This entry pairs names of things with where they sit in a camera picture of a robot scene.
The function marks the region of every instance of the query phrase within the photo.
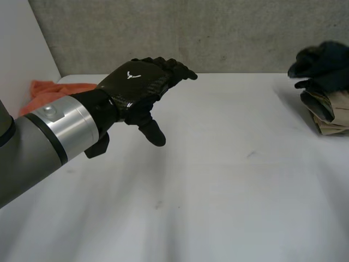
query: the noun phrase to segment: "robotic hand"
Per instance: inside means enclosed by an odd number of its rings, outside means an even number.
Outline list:
[[[166,139],[151,110],[180,81],[197,75],[174,59],[133,59],[96,89],[63,97],[13,120],[0,101],[0,208],[85,152],[106,152],[115,122],[136,125],[156,146]]]
[[[174,59],[133,59],[107,76],[97,88],[113,99],[118,121],[138,126],[151,143],[164,146],[165,136],[151,110],[168,89],[188,78],[195,80],[197,75]]]

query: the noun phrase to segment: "white surface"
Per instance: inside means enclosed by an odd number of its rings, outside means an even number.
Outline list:
[[[318,136],[292,84],[181,83],[153,110],[165,147],[117,123],[107,154],[78,156],[6,206],[0,261],[349,261],[349,140]]]
[[[0,99],[17,117],[32,80],[61,76],[28,1],[0,1],[0,36]]]

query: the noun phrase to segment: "white logo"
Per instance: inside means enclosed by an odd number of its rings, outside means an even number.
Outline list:
[[[127,79],[131,79],[131,78],[140,78],[141,75],[130,75],[130,71],[127,71]]]

